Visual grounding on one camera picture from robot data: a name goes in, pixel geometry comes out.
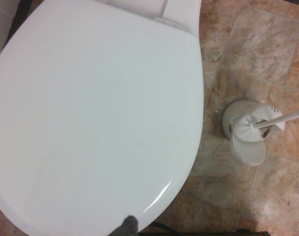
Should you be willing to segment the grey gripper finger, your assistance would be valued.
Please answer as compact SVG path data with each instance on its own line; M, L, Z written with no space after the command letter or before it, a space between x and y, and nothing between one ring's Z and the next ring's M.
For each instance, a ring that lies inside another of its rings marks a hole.
M126 217L123 223L112 232L113 236L137 236L138 220L130 215Z

